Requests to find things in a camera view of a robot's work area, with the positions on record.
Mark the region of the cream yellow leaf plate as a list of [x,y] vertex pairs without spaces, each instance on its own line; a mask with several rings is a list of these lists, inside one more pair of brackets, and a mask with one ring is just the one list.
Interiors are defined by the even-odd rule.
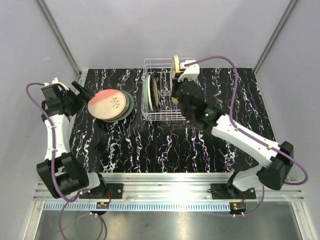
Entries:
[[180,61],[177,55],[174,55],[170,65],[170,94],[174,104],[178,104],[177,91],[180,86],[179,75],[180,74]]

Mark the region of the mint green floral plate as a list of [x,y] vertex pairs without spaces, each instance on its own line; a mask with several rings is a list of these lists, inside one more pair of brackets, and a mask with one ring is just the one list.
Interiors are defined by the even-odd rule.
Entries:
[[143,97],[142,97],[142,102],[144,104],[144,109],[146,112],[149,111],[149,98],[148,98],[148,82],[149,82],[150,76],[146,76],[144,83],[143,83]]

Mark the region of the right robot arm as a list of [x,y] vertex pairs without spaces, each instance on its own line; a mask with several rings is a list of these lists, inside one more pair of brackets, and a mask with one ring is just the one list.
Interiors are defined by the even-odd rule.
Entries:
[[228,196],[237,199],[251,188],[265,186],[279,191],[293,166],[289,157],[294,147],[285,141],[279,144],[257,135],[238,123],[231,123],[229,115],[206,103],[204,93],[194,81],[170,81],[171,96],[181,114],[198,130],[223,139],[253,157],[258,165],[232,174],[226,183]]

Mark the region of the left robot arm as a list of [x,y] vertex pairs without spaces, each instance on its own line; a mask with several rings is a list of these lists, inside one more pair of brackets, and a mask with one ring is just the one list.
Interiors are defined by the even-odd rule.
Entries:
[[101,199],[108,187],[98,172],[87,172],[70,150],[71,118],[93,98],[93,94],[76,81],[69,87],[54,78],[41,88],[41,118],[47,129],[47,151],[44,161],[37,164],[36,171],[53,198],[64,198],[72,193],[81,198]]

